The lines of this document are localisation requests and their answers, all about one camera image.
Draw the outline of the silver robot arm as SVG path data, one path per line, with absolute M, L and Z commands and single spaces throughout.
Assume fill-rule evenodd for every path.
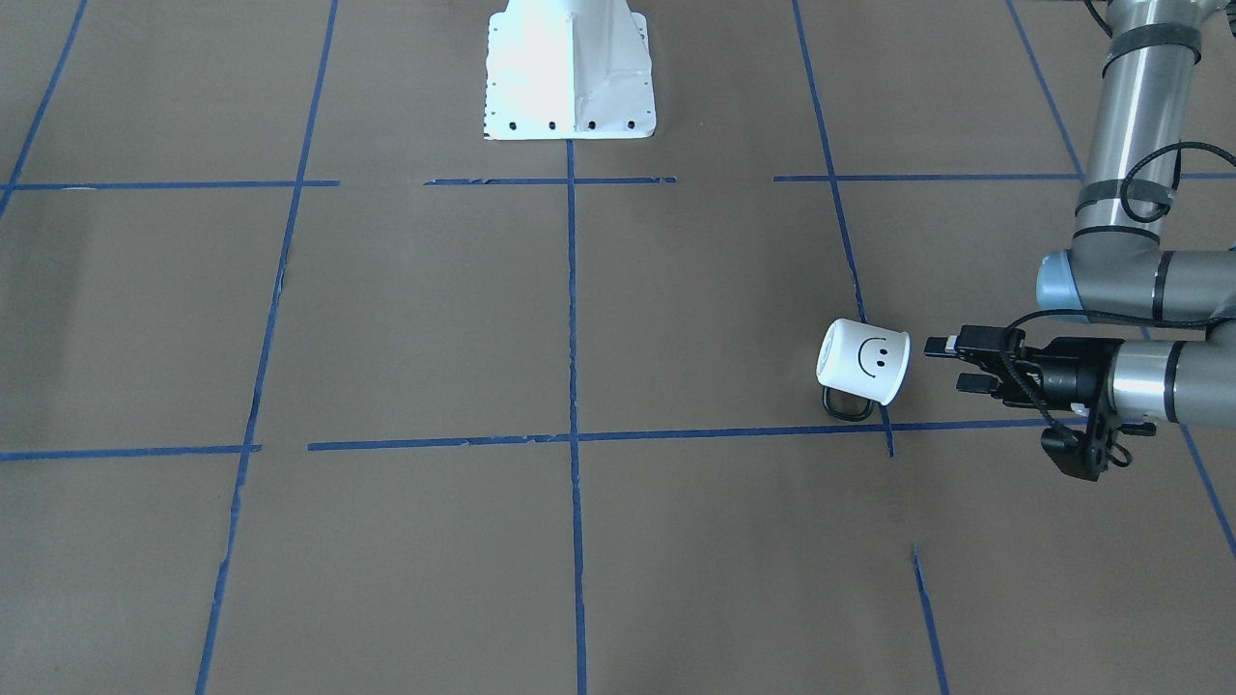
M 1074 230 L 1039 265 L 1037 314 L 1056 320 L 1199 330 L 1192 343 L 1058 338 L 1026 348 L 1023 322 L 963 326 L 925 352 L 971 364 L 958 387 L 1046 416 L 1234 427 L 1234 254 L 1163 246 L 1201 27 L 1222 1 L 1110 1 L 1110 45 Z

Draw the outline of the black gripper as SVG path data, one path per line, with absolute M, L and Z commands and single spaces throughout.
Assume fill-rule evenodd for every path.
M 1109 403 L 1112 364 L 1124 344 L 1121 339 L 1059 336 L 1044 348 L 1030 348 L 1020 328 L 963 325 L 957 334 L 928 338 L 925 356 L 955 359 L 974 366 L 1009 361 L 1006 378 L 960 373 L 955 390 L 1002 397 L 1002 404 L 1016 408 L 1033 408 L 1032 397 L 1014 378 L 1018 375 L 1046 409 L 1063 412 L 1074 404 Z

